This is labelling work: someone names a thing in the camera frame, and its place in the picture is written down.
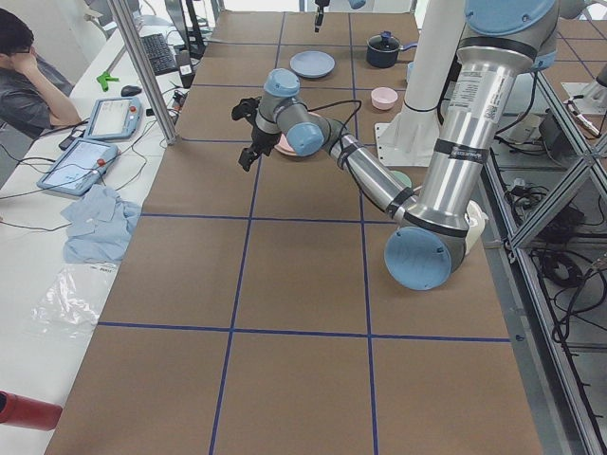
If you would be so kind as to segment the green plastic tool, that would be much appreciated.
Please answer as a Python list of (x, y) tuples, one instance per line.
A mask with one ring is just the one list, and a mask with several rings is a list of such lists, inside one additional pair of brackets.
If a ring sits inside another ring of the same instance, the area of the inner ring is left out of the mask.
[(101, 90), (103, 92), (107, 92), (109, 90), (110, 82), (118, 82), (120, 79), (117, 77), (113, 77), (108, 71), (102, 72), (97, 78), (96, 81), (100, 85)]

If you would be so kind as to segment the light blue cup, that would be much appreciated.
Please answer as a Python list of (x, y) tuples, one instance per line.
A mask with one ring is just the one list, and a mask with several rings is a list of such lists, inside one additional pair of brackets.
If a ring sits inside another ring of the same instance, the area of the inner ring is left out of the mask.
[(409, 62), (407, 65), (407, 74), (406, 74), (407, 83), (411, 83), (413, 73), (414, 73), (414, 62)]

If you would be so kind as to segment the teach pendant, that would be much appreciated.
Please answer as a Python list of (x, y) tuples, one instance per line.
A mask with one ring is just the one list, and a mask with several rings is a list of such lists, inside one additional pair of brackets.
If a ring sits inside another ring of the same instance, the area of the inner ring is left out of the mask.
[(97, 100), (84, 136), (96, 140), (124, 140), (132, 136), (141, 119), (141, 102), (137, 97)]
[(115, 144), (76, 139), (38, 180), (41, 190), (82, 196), (101, 180), (119, 155)]

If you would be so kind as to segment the aluminium frame post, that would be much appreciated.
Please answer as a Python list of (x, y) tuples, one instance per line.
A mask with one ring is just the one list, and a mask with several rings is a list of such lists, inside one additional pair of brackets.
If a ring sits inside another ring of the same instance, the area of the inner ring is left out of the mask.
[(124, 47), (131, 58), (143, 92), (154, 111), (156, 121), (164, 135), (166, 143), (173, 145), (177, 140), (175, 125), (156, 81), (156, 75), (143, 48), (132, 12), (124, 0), (108, 0), (108, 6), (118, 25)]

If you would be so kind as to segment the blue plate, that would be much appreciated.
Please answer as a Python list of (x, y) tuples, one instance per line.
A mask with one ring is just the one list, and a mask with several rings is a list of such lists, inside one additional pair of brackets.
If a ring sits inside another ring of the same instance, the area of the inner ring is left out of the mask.
[(320, 79), (335, 68), (334, 58), (322, 51), (307, 50), (295, 54), (289, 61), (291, 70), (306, 79)]

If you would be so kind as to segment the seated person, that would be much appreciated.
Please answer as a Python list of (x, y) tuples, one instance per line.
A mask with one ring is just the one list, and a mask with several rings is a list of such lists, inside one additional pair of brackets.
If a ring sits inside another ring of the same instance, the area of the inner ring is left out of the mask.
[(82, 121), (73, 84), (34, 48), (31, 29), (1, 10), (1, 120), (30, 138)]

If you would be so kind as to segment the pink bowl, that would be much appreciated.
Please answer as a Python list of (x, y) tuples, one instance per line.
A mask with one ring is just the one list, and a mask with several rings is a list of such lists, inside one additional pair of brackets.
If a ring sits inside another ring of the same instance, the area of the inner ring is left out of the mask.
[(377, 87), (371, 91), (371, 103), (378, 110), (391, 110), (397, 101), (398, 93), (390, 87)]

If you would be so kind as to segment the cream plate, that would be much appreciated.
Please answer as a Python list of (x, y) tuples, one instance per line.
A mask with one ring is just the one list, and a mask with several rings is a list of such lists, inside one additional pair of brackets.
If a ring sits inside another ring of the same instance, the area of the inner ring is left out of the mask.
[(278, 151), (278, 153), (281, 156), (286, 156), (289, 159), (296, 159), (296, 160), (308, 159), (310, 157), (310, 156), (299, 156), (299, 155), (296, 155), (296, 154), (291, 154), (291, 153), (281, 152), (281, 151)]

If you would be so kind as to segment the black keyboard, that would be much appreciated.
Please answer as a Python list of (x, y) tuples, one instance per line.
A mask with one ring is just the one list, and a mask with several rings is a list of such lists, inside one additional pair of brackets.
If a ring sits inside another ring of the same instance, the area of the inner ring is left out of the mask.
[(142, 36), (140, 40), (156, 76), (178, 70), (175, 56), (161, 33)]

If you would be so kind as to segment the pink plate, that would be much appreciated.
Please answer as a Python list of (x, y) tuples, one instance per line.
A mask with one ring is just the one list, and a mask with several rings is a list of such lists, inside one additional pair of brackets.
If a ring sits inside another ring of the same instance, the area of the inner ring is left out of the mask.
[(276, 151), (287, 152), (287, 153), (297, 155), (297, 153), (294, 151), (294, 149), (288, 143), (285, 135), (280, 136), (279, 142), (274, 146), (274, 149)]

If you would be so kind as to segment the black computer mouse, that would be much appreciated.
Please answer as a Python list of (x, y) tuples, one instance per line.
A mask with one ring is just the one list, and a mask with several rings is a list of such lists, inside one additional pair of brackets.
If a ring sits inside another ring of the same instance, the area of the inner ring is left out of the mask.
[(122, 97), (134, 97), (142, 92), (142, 88), (137, 85), (125, 85), (120, 90)]

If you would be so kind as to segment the light blue cloth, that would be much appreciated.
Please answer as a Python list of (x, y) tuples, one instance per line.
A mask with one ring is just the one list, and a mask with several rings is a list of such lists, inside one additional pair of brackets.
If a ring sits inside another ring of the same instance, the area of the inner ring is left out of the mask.
[(111, 188), (93, 185), (82, 198), (61, 211), (70, 223), (63, 248), (64, 261), (120, 263), (140, 214), (140, 205), (123, 200)]

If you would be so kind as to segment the red bottle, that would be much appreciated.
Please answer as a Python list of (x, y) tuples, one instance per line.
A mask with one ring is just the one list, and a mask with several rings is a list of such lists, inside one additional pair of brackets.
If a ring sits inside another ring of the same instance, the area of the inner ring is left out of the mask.
[(42, 431), (54, 429), (63, 408), (48, 402), (1, 391), (1, 423)]

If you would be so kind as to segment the green bowl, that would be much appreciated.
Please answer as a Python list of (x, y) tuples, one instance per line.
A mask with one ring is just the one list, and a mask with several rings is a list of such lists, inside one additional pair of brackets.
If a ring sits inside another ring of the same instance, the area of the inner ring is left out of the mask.
[(401, 171), (392, 171), (392, 175), (404, 187), (411, 188), (413, 186), (413, 182), (412, 182), (411, 178), (407, 174), (405, 174), (405, 173), (403, 173)]

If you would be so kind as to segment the lower teach pendant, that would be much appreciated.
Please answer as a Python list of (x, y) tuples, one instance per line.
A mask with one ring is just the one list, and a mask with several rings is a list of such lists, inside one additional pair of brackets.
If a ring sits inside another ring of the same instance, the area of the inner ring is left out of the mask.
[(76, 139), (38, 180), (41, 190), (82, 196), (101, 180), (119, 155), (115, 144)]

